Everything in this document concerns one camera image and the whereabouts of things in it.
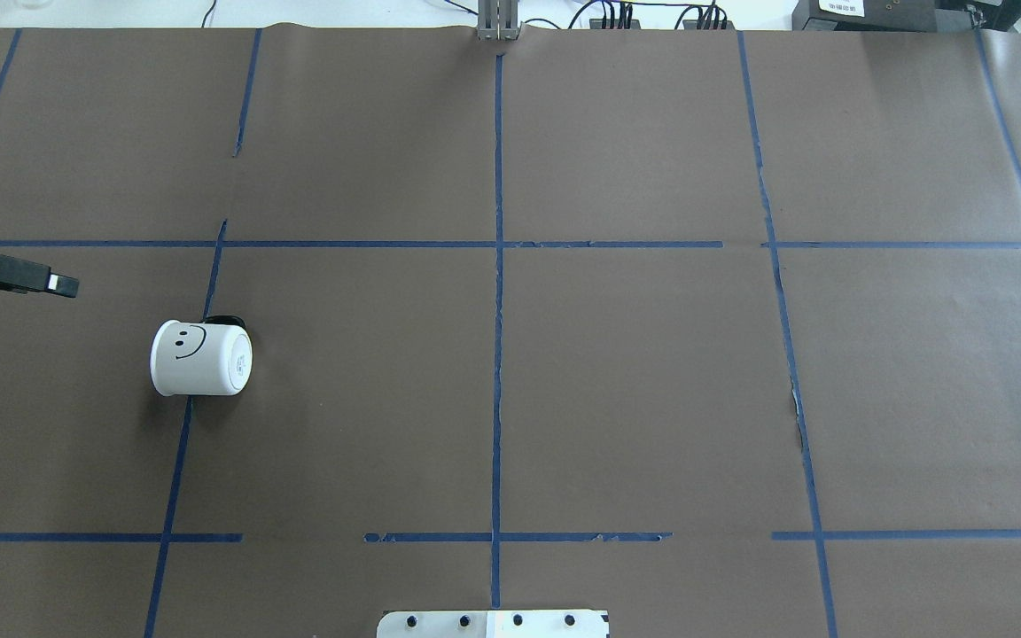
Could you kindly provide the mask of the white smiley mug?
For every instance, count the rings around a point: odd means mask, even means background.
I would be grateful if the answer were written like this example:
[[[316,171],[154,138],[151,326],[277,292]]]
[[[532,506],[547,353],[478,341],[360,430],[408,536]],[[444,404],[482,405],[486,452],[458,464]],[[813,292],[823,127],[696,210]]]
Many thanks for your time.
[[[211,315],[203,322],[168,320],[155,332],[149,371],[162,396],[232,396],[246,387],[253,367],[253,345],[237,315]]]

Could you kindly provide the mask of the brown paper table mat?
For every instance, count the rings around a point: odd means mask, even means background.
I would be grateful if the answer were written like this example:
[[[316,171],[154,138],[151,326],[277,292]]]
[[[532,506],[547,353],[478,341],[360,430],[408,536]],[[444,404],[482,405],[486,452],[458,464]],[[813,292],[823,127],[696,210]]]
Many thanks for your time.
[[[1021,637],[1021,34],[0,29],[0,637]]]

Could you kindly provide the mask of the aluminium frame post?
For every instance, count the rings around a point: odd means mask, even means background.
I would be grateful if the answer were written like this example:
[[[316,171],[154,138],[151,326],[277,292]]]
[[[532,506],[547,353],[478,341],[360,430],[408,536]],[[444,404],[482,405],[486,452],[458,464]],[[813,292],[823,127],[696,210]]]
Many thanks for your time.
[[[515,41],[521,36],[519,0],[479,0],[477,37],[482,42]]]

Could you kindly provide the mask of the white pedestal column base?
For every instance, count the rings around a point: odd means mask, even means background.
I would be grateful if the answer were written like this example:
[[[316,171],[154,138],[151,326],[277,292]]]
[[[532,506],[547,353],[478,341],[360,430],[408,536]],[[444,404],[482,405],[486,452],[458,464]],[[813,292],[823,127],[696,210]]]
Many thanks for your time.
[[[609,637],[606,611],[589,609],[397,611],[377,637]]]

